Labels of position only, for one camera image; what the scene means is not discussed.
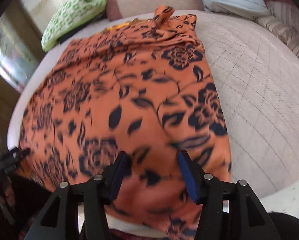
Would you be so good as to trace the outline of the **green white patterned cushion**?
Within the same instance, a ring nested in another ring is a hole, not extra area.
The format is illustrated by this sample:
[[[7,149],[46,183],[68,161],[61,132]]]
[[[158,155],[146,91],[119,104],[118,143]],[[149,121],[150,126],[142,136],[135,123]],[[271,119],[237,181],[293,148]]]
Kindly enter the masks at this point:
[[[43,51],[51,50],[59,38],[102,15],[106,5],[107,0],[67,0],[54,13],[43,33],[41,39]]]

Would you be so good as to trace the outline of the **window with frosted glass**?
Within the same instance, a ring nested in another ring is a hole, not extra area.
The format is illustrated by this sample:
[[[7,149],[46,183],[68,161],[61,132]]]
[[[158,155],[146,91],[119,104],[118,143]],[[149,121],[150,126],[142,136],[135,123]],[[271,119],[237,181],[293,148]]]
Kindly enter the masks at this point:
[[[25,45],[6,14],[0,17],[0,76],[22,92],[39,61]]]

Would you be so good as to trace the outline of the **pale pink quilted bedspread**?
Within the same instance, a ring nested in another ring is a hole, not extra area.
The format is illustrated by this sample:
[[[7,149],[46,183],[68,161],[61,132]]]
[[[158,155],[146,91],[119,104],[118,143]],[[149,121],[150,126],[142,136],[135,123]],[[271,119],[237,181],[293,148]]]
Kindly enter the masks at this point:
[[[102,20],[47,53],[22,93],[11,125],[21,131],[27,104],[71,41],[91,37],[153,14],[117,22]],[[299,180],[299,59],[265,28],[236,17],[203,11],[195,32],[219,96],[229,136],[230,180],[246,179],[261,197]]]

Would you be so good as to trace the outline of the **black cloth under cushion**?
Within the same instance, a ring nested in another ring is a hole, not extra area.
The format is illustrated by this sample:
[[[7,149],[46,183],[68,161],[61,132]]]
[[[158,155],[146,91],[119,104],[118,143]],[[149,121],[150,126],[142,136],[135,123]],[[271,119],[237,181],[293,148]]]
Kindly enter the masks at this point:
[[[62,44],[62,43],[64,43],[66,40],[68,40],[69,38],[71,38],[73,35],[74,35],[73,33],[68,32],[68,33],[62,35],[61,37],[59,37],[59,38],[57,39],[57,43],[58,43],[58,44]]]

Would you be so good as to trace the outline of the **orange black floral garment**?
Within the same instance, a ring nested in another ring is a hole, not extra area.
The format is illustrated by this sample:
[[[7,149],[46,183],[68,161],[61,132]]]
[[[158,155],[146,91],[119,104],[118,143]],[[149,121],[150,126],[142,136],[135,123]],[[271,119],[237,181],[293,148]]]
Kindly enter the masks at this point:
[[[53,191],[101,173],[124,151],[131,174],[106,208],[118,219],[193,239],[201,207],[177,164],[231,175],[224,114],[194,14],[162,5],[153,18],[73,40],[27,104],[22,175]]]

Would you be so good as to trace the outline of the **beige striped floral pillow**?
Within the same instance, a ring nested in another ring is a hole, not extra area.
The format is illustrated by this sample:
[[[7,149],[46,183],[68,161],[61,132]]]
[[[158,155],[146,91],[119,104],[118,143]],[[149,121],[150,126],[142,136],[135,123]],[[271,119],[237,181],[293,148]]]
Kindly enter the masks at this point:
[[[299,59],[299,9],[288,3],[266,3],[271,15],[256,22],[278,37]]]

